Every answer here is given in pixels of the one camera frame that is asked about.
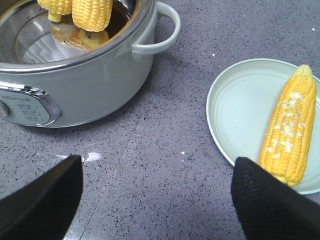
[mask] pot handle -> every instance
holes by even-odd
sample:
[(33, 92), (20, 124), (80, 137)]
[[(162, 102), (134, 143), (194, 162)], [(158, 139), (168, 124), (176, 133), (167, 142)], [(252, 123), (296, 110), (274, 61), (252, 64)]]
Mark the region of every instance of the pot handle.
[[(155, 3), (155, 10), (153, 16), (142, 35), (131, 46), (132, 58), (138, 62), (143, 56), (154, 55), (161, 53), (171, 47), (180, 35), (180, 17), (179, 14), (171, 6), (162, 3)], [(155, 30), (157, 17), (166, 16), (174, 22), (174, 31), (172, 35), (166, 40), (154, 44), (141, 44), (144, 43), (146, 38), (150, 35), (151, 31)]]

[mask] speckled countertop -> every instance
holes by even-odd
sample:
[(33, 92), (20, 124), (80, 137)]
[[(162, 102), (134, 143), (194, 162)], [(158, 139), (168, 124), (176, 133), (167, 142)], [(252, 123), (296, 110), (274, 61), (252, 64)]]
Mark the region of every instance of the speckled countertop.
[[(210, 86), (252, 58), (309, 64), (320, 76), (317, 1), (162, 2), (179, 13), (181, 37), (155, 55), (125, 106), (70, 128), (0, 121), (0, 198), (70, 154), (83, 157), (83, 195), (65, 240), (244, 240), (230, 194), (233, 168), (207, 124)], [(161, 18), (156, 40), (173, 28)], [(320, 203), (320, 193), (307, 197)]]

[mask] light green plate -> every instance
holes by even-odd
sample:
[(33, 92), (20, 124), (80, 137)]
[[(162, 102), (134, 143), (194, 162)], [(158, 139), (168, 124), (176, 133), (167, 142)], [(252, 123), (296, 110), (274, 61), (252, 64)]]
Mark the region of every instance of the light green plate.
[[(230, 164), (234, 166), (237, 157), (258, 162), (274, 105), (296, 69), (284, 61), (257, 58), (238, 62), (215, 79), (207, 96), (207, 122), (215, 144)], [(320, 96), (320, 80), (314, 79)], [(306, 170), (293, 189), (301, 194), (320, 191), (319, 97)]]

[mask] cooking pot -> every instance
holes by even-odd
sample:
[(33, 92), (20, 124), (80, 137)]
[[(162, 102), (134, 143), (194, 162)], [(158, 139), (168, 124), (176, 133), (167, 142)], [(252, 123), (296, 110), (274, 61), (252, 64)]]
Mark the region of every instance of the cooking pot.
[[(174, 44), (180, 32), (179, 15), (167, 4), (114, 0), (110, 39), (97, 49), (76, 49), (54, 38), (46, 14), (36, 0), (0, 5), (2, 120), (57, 128), (105, 117), (137, 93), (153, 55)], [(175, 27), (171, 36), (155, 43), (161, 16)]]

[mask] yellow corn cob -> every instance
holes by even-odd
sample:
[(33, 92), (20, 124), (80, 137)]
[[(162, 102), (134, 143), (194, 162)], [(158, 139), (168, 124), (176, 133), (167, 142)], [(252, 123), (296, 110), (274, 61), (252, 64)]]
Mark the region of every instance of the yellow corn cob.
[(72, 0), (74, 24), (89, 32), (103, 31), (109, 24), (113, 0)]
[(282, 89), (260, 151), (260, 166), (289, 186), (306, 170), (316, 98), (311, 68), (301, 65)]
[(59, 23), (62, 15), (71, 14), (72, 0), (37, 0), (38, 4), (49, 11), (50, 21)]
[(70, 15), (64, 16), (61, 23), (52, 23), (52, 36), (71, 48), (92, 51), (109, 40), (107, 31), (91, 32), (74, 25)]

